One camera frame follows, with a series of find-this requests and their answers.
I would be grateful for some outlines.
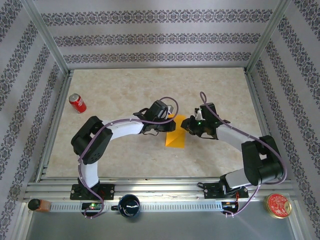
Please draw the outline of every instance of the black mug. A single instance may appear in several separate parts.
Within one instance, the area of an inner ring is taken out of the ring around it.
[[[122,216],[131,218],[139,213],[140,201],[135,195],[127,194],[120,199],[117,206],[112,206],[111,210],[119,211]]]

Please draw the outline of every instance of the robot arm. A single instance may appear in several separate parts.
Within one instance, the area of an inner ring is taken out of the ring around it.
[[[176,123],[174,121],[165,124],[157,124],[157,122],[169,120],[170,118],[168,118],[168,115],[171,114],[172,111],[172,106],[157,100],[150,108],[144,108],[141,111],[134,113],[130,118],[153,123],[124,121],[115,123],[108,128],[103,129],[79,163],[82,178],[87,186],[89,188],[99,188],[98,160],[104,154],[106,147],[111,140],[126,135],[144,134],[152,129],[157,132],[172,132],[176,129]],[[80,156],[92,140],[92,136],[107,123],[108,122],[101,121],[96,116],[90,117],[71,140],[75,154]]]
[[[216,113],[213,103],[208,103],[208,106]],[[284,169],[279,159],[260,142],[224,125],[204,104],[200,108],[195,108],[194,112],[195,116],[192,115],[182,122],[181,127],[183,129],[200,138],[207,138],[203,137],[203,134],[206,133],[211,136],[210,139],[224,141],[242,152],[243,168],[222,175],[219,182],[220,191],[227,194],[242,186],[258,186],[280,178],[284,174]],[[277,145],[271,136],[266,135],[259,139],[279,153]]]

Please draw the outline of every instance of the cable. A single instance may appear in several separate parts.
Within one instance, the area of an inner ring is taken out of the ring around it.
[[[242,135],[244,135],[244,136],[246,136],[246,137],[248,137],[248,138],[251,138],[251,139],[259,142],[260,144],[262,144],[263,146],[265,146],[266,148],[268,148],[268,149],[279,159],[279,161],[280,161],[280,163],[281,163],[281,165],[282,165],[282,168],[283,168],[282,179],[280,179],[279,181],[276,181],[276,182],[266,182],[266,183],[264,183],[264,184],[266,184],[266,185],[281,184],[281,183],[283,183],[283,182],[286,180],[286,178],[287,178],[287,172],[288,172],[288,171],[287,171],[286,165],[285,165],[285,163],[284,163],[284,160],[282,159],[282,157],[280,156],[279,153],[277,153],[271,146],[269,146],[269,145],[266,144],[265,142],[261,141],[259,138],[255,137],[255,136],[251,136],[250,134],[248,134],[248,133],[246,133],[246,132],[244,132],[244,131],[242,131],[242,130],[234,127],[234,126],[231,126],[230,124],[228,124],[228,123],[226,123],[225,121],[223,121],[223,120],[222,120],[213,110],[211,110],[211,108],[208,106],[208,104],[207,104],[207,96],[206,96],[206,94],[205,94],[203,91],[200,92],[200,98],[201,98],[203,104],[206,106],[206,108],[207,108],[221,123],[223,123],[224,125],[226,125],[228,128],[233,129],[233,130],[235,130],[236,132],[238,132],[238,133],[240,133],[240,134],[242,134]],[[248,204],[250,203],[251,199],[255,197],[256,193],[257,193],[258,190],[259,190],[259,188],[260,188],[260,185],[257,186],[256,190],[254,191],[254,193],[252,194],[252,196],[249,198],[249,200],[248,200],[248,201],[244,204],[244,206],[243,206],[240,210],[238,210],[236,213],[233,213],[233,212],[228,211],[228,210],[223,210],[224,212],[226,212],[225,217],[227,217],[228,215],[233,217],[233,216],[241,213],[241,212],[248,206]]]
[[[100,202],[101,202],[101,210],[96,214],[96,215],[93,215],[93,216],[90,216],[90,219],[94,219],[96,217],[98,217],[99,215],[102,214],[102,212],[104,211],[104,208],[105,208],[105,203],[104,203],[104,200],[102,199],[101,196],[99,196],[97,193],[95,193],[93,190],[91,190],[91,188],[87,185],[87,183],[84,181],[84,177],[82,175],[82,172],[81,172],[81,162],[82,162],[82,159],[83,157],[86,155],[87,151],[89,150],[89,148],[91,147],[91,145],[94,143],[94,141],[96,140],[96,138],[99,136],[99,134],[103,131],[103,129],[109,127],[109,126],[112,126],[114,124],[119,124],[119,123],[123,123],[123,122],[139,122],[139,123],[145,123],[145,124],[167,124],[171,121],[173,121],[176,116],[178,115],[178,111],[179,111],[179,104],[178,102],[170,97],[170,96],[165,96],[165,97],[162,97],[160,98],[159,100],[163,100],[163,99],[170,99],[172,101],[174,101],[175,105],[176,105],[176,111],[175,111],[175,114],[173,116],[173,118],[170,118],[169,120],[165,120],[165,121],[147,121],[147,120],[141,120],[141,119],[132,119],[132,118],[124,118],[124,119],[119,119],[119,120],[115,120],[115,121],[112,121],[112,122],[109,122],[107,123],[106,125],[104,125],[103,127],[101,127],[97,132],[96,134],[94,135],[94,137],[91,139],[91,141],[89,142],[89,144],[86,146],[86,148],[84,149],[84,151],[82,152],[82,154],[80,155],[79,159],[78,159],[78,173],[79,173],[79,179],[80,179],[80,182],[83,184],[83,186],[88,189],[88,191],[90,193],[92,193],[94,196],[96,196]],[[84,210],[84,217],[87,218],[88,216],[86,215],[86,212],[89,210],[89,208],[85,209]]]
[[[237,206],[237,205],[239,205],[239,193],[238,193],[238,191],[235,193],[235,198],[236,198],[236,204],[235,205]]]

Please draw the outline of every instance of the coca-cola can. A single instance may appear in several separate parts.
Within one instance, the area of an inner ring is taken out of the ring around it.
[[[79,94],[72,94],[69,97],[69,103],[78,112],[78,114],[82,114],[87,109],[87,105]]]

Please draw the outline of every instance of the striped wallpaper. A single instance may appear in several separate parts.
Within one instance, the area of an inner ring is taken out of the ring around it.
[[[312,239],[320,239],[319,25],[319,3],[292,1],[251,74]]]
[[[245,67],[278,0],[34,2],[71,69]]]
[[[10,239],[64,76],[18,0],[0,0],[0,240]]]

